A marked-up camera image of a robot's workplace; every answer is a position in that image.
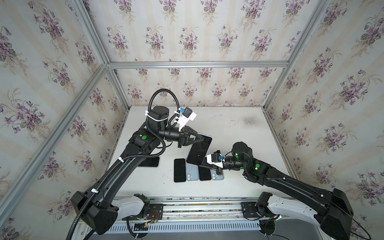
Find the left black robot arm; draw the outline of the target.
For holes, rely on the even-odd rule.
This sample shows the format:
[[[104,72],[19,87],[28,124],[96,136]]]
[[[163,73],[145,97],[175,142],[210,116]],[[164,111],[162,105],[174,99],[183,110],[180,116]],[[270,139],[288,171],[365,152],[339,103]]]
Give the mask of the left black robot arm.
[[[67,239],[72,239],[76,226],[83,220],[93,233],[104,234],[118,219],[121,210],[113,200],[131,173],[144,160],[156,158],[166,150],[166,142],[176,142],[178,148],[203,141],[203,137],[187,126],[196,118],[192,109],[178,108],[176,126],[168,124],[169,109],[156,106],[145,111],[146,120],[133,133],[126,148],[106,173],[86,191],[77,191],[71,197],[76,217],[70,226]]]

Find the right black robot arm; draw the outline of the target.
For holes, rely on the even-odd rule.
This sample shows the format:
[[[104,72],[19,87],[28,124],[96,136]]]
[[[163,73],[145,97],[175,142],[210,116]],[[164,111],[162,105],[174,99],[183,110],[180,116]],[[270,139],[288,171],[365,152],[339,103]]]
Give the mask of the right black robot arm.
[[[296,180],[254,158],[253,150],[244,142],[233,145],[231,156],[215,151],[198,163],[200,167],[218,172],[243,170],[242,175],[247,181],[278,190],[293,198],[284,203],[273,194],[263,192],[256,203],[260,216],[291,216],[319,226],[335,240],[350,239],[354,212],[343,191],[328,191]]]

